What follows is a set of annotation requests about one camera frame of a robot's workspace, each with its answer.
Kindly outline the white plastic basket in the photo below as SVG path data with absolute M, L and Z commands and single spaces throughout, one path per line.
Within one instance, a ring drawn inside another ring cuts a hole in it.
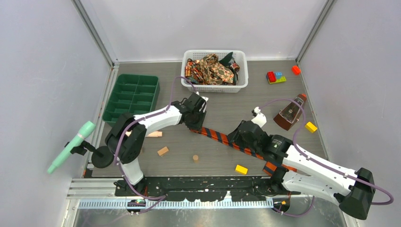
M 248 85 L 246 55 L 240 50 L 187 50 L 181 76 L 190 91 L 237 93 Z

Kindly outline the orange navy striped tie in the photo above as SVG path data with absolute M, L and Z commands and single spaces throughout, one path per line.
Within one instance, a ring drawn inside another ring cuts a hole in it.
M 228 147 L 231 147 L 235 150 L 241 151 L 247 155 L 250 155 L 252 157 L 256 157 L 260 160 L 264 160 L 266 161 L 266 164 L 263 167 L 263 172 L 265 172 L 268 176 L 272 176 L 273 173 L 275 172 L 275 170 L 277 169 L 277 164 L 272 163 L 266 159 L 264 159 L 261 155 L 257 154 L 256 152 L 251 151 L 248 147 L 241 147 L 238 146 L 235 143 L 229 142 L 228 137 L 226 134 L 220 133 L 218 131 L 206 128 L 206 127 L 202 127 L 202 129 L 200 131 L 197 130 L 191 130 L 192 132 L 204 135 L 210 139 L 213 139 L 215 141 L 218 141 Z

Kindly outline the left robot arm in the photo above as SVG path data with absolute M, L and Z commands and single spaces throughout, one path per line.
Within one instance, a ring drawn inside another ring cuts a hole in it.
M 153 112 L 120 115 L 106 136 L 105 144 L 112 154 L 112 161 L 121 168 L 128 182 L 127 190 L 132 195 L 139 196 L 145 190 L 144 174 L 138 160 L 144 139 L 155 131 L 179 124 L 190 130 L 201 130 L 207 102 L 208 97 L 194 92 L 182 101 L 173 101 Z

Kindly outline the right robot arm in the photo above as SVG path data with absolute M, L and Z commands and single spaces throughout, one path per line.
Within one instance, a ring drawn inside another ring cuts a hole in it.
M 332 202 L 354 218 L 367 219 L 375 195 L 370 170 L 362 167 L 356 171 L 331 163 L 296 147 L 288 138 L 268 135 L 252 121 L 242 121 L 227 139 L 277 166 L 270 181 L 274 193 L 310 194 Z

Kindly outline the brown wooden metronome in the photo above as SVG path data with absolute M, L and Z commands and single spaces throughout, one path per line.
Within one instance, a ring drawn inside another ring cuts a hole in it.
M 298 94 L 294 98 L 294 101 L 297 103 L 297 105 L 293 102 L 290 102 L 273 118 L 274 122 L 286 131 L 290 130 L 298 122 L 299 117 L 302 115 L 302 111 L 300 110 L 299 106 L 304 108 L 307 101 L 306 94 Z

